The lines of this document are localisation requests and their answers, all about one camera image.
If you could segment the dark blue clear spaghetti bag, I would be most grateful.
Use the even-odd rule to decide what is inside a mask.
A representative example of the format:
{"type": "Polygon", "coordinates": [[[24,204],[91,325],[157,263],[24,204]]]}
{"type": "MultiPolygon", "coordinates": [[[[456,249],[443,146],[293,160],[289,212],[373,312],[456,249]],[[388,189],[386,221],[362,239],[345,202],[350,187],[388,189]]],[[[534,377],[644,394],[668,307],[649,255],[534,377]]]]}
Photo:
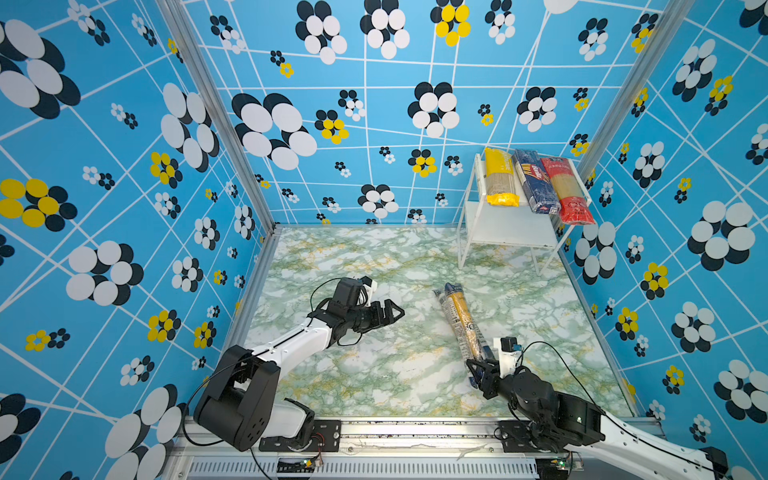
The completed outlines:
{"type": "Polygon", "coordinates": [[[433,291],[452,328],[464,360],[496,362],[491,347],[474,321],[461,284],[446,283],[433,291]]]}

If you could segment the yellow spaghetti bag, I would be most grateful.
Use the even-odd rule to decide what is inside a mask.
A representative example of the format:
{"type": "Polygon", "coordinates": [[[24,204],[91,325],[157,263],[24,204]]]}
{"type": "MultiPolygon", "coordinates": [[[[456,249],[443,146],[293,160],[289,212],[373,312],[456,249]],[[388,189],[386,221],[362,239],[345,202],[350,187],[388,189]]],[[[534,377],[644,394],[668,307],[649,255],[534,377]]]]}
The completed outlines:
{"type": "Polygon", "coordinates": [[[485,182],[488,204],[504,207],[520,206],[513,159],[509,152],[493,148],[485,149],[485,182]]]}

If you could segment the blue Barilla spaghetti bag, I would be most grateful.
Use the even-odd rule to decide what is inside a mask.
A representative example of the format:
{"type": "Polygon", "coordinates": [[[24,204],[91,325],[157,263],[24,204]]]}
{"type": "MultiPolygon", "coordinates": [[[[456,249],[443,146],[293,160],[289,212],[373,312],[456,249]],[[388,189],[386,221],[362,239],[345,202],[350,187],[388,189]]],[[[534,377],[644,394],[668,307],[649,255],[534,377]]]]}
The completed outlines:
{"type": "Polygon", "coordinates": [[[513,160],[531,211],[536,214],[558,214],[560,202],[539,155],[533,150],[517,149],[513,160]]]}

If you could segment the red spaghetti bag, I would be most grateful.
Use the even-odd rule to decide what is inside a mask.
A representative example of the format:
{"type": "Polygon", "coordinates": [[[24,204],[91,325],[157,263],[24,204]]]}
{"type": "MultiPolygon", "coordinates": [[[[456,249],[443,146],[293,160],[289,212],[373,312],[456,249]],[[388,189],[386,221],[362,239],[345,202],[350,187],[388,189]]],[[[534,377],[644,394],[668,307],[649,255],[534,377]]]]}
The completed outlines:
{"type": "Polygon", "coordinates": [[[558,197],[561,222],[580,226],[594,224],[595,220],[582,192],[583,184],[574,174],[571,162],[561,157],[543,157],[541,162],[558,197]]]}

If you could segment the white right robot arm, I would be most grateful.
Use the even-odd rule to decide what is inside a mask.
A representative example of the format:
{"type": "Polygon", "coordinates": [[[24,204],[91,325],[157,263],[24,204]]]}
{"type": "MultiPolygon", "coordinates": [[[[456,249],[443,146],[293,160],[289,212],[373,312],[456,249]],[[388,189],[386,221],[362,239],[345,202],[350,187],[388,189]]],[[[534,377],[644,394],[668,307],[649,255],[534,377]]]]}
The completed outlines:
{"type": "Polygon", "coordinates": [[[468,359],[486,399],[500,397],[524,429],[510,437],[540,452],[587,453],[641,479],[724,479],[727,455],[715,447],[692,449],[668,442],[615,417],[593,402],[560,392],[532,370],[503,374],[498,361],[468,359]]]}

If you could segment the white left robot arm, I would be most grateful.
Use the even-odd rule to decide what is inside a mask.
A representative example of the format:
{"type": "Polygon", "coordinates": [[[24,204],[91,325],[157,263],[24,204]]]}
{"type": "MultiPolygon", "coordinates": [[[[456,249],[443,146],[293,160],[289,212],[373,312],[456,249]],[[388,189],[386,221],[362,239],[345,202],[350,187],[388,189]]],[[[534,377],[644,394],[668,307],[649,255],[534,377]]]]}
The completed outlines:
{"type": "Polygon", "coordinates": [[[343,338],[389,326],[405,310],[386,299],[342,307],[323,300],[308,314],[309,322],[256,350],[227,349],[206,382],[194,409],[194,421],[220,441],[245,452],[261,439],[302,450],[312,441],[315,412],[291,399],[278,401],[283,375],[343,338]]]}

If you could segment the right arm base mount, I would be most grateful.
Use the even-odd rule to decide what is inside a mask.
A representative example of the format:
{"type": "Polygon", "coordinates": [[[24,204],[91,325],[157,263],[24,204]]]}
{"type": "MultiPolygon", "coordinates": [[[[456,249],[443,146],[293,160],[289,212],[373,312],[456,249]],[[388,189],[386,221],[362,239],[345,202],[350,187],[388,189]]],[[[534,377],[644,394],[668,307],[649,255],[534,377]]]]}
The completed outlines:
{"type": "Polygon", "coordinates": [[[574,422],[537,423],[528,420],[501,420],[493,431],[505,453],[562,453],[567,445],[581,445],[587,430],[574,422]]]}

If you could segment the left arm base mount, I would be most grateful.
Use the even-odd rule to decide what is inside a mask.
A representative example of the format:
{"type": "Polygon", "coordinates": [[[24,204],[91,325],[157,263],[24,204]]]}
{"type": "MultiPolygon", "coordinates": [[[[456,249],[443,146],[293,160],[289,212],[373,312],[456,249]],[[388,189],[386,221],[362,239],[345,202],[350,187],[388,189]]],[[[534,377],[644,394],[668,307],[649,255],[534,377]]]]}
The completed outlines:
{"type": "Polygon", "coordinates": [[[303,425],[293,437],[263,436],[259,440],[260,452],[325,453],[338,452],[342,433],[342,421],[315,419],[303,425]]]}

